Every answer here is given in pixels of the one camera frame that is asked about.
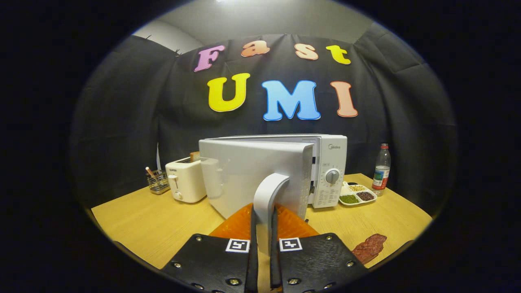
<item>white wall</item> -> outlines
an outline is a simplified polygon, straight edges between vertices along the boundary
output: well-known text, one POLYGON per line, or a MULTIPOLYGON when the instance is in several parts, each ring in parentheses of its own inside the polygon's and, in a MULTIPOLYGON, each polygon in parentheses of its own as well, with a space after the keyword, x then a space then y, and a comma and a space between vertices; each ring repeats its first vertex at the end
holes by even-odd
POLYGON ((137 30, 133 35, 148 38, 172 51, 179 49, 178 53, 183 54, 193 49, 203 46, 201 42, 191 37, 182 30, 160 20, 154 20, 137 30))

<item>white toaster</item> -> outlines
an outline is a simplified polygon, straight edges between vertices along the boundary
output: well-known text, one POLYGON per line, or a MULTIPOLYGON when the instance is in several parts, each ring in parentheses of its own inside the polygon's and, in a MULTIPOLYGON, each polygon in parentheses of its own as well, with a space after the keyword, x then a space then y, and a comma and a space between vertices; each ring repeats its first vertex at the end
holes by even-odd
POLYGON ((173 198, 194 203, 206 196, 201 160, 190 162, 190 157, 186 157, 166 164, 165 168, 173 198))

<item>red beans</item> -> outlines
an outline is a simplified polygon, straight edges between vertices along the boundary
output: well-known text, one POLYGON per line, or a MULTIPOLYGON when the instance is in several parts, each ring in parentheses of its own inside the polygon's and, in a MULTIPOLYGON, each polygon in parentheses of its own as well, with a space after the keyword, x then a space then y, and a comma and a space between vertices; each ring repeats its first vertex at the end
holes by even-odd
POLYGON ((363 201, 368 201, 368 200, 371 200, 371 199, 375 198, 371 193, 369 193, 367 191, 359 192, 356 195, 359 198, 361 198, 363 201))

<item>wooden table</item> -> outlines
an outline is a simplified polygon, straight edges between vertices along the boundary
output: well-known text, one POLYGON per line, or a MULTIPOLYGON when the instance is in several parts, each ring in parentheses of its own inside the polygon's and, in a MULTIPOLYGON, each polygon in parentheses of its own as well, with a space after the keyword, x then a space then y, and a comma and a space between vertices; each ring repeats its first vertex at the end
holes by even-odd
MULTIPOLYGON (((344 181, 370 187, 363 174, 345 175, 344 181)), ((225 219, 208 197, 183 203, 171 191, 152 194, 148 187, 92 208, 104 232, 129 250, 161 269, 194 233, 208 235, 225 219)), ((366 264, 371 267, 405 242, 415 239, 432 221, 419 207, 386 189, 375 202, 355 206, 307 208, 309 224, 320 234, 335 233, 349 249, 375 233, 387 236, 382 252, 366 264)), ((269 258, 259 253, 259 292, 269 292, 269 258)))

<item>yellow letter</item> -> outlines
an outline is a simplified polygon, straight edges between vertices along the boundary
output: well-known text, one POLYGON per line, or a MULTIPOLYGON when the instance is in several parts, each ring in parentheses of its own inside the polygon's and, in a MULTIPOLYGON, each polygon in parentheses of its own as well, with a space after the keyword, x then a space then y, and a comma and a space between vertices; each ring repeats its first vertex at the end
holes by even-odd
POLYGON ((233 111, 244 103, 246 100, 246 79, 250 77, 249 73, 236 74, 231 77, 235 80, 235 97, 231 101, 222 99, 222 86, 226 82, 226 77, 212 79, 207 83, 210 87, 208 93, 208 105, 216 112, 233 111))
POLYGON ((269 51, 266 41, 253 41, 242 46, 242 48, 244 49, 241 52, 242 57, 250 57, 255 54, 264 54, 268 53, 269 51))
POLYGON ((315 48, 306 44, 295 44, 296 55, 302 59, 317 60, 318 54, 315 53, 315 48))
POLYGON ((351 60, 345 59, 344 54, 348 52, 346 50, 340 49, 337 45, 327 46, 326 49, 331 51, 331 55, 333 55, 333 59, 340 64, 351 64, 351 60))

